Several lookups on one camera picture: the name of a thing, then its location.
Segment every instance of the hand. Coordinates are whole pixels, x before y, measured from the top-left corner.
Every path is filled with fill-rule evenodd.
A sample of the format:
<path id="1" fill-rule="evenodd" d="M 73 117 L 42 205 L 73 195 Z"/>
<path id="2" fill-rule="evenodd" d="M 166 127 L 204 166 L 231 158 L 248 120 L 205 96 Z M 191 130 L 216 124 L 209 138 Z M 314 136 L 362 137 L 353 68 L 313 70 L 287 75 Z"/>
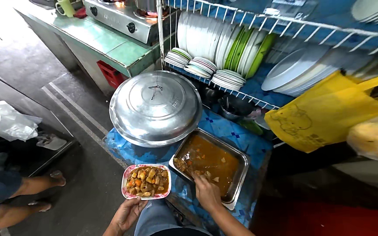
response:
<path id="1" fill-rule="evenodd" d="M 197 175 L 192 172 L 196 184 L 196 198 L 202 207 L 212 214 L 223 207 L 221 204 L 221 193 L 219 187 L 210 183 L 204 175 Z"/>
<path id="2" fill-rule="evenodd" d="M 147 203 L 148 201 L 142 201 L 140 197 L 125 200 L 116 211 L 110 224 L 125 232 L 135 222 Z"/>

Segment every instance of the large pot lid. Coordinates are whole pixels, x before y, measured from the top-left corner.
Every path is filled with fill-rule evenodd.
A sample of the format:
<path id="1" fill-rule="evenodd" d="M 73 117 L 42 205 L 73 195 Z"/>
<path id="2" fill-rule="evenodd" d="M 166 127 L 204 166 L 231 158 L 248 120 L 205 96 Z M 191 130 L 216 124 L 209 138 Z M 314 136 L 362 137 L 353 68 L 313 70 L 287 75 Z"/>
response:
<path id="1" fill-rule="evenodd" d="M 169 71 L 139 74 L 123 82 L 110 101 L 110 119 L 133 144 L 161 147 L 183 139 L 202 116 L 197 89 Z"/>

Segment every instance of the green mug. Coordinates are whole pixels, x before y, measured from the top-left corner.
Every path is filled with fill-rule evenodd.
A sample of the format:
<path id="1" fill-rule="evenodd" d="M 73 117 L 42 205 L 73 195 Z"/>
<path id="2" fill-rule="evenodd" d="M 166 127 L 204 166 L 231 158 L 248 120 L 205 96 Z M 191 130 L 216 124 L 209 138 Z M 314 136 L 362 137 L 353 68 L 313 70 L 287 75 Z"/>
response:
<path id="1" fill-rule="evenodd" d="M 58 7 L 61 7 L 64 10 L 64 13 L 61 13 Z M 58 0 L 58 2 L 55 3 L 55 8 L 63 16 L 73 17 L 75 14 L 74 7 L 69 0 Z"/>

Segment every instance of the stainless steel tray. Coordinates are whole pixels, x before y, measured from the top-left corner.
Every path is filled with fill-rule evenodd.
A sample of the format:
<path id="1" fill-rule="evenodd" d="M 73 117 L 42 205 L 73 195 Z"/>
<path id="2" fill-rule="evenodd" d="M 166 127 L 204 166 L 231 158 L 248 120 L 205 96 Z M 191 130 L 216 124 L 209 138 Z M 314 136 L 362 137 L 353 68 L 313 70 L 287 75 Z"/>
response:
<path id="1" fill-rule="evenodd" d="M 246 154 L 242 153 L 241 151 L 237 150 L 236 148 L 232 147 L 231 145 L 215 138 L 213 135 L 207 133 L 206 131 L 197 128 L 193 130 L 180 144 L 179 148 L 177 149 L 176 153 L 171 157 L 170 161 L 168 162 L 168 165 L 170 168 L 175 169 L 186 177 L 188 180 L 193 182 L 193 178 L 190 176 L 187 176 L 185 173 L 181 172 L 179 169 L 177 169 L 174 166 L 173 159 L 178 154 L 183 147 L 183 145 L 186 143 L 186 141 L 192 136 L 192 135 L 199 135 L 202 138 L 206 139 L 207 141 L 217 145 L 218 147 L 222 148 L 226 152 L 232 154 L 235 158 L 239 161 L 239 166 L 237 171 L 235 172 L 233 182 L 231 183 L 230 187 L 228 188 L 228 194 L 225 197 L 221 198 L 221 202 L 225 207 L 227 207 L 230 210 L 233 210 L 235 207 L 235 204 L 237 203 L 238 196 L 240 195 L 241 187 L 243 186 L 245 175 L 247 174 L 247 169 L 249 168 L 249 159 Z"/>

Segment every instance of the gas stove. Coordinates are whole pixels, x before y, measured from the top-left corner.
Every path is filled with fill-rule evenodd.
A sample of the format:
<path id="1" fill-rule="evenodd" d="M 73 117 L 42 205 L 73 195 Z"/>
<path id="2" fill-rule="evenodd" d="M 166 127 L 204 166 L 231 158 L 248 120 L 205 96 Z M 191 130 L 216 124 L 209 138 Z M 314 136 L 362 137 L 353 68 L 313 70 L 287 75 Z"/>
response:
<path id="1" fill-rule="evenodd" d="M 84 0 L 88 16 L 139 40 L 147 45 L 158 41 L 157 13 L 136 7 L 133 0 Z M 170 17 L 169 8 L 163 9 L 163 34 L 175 30 L 176 17 Z"/>

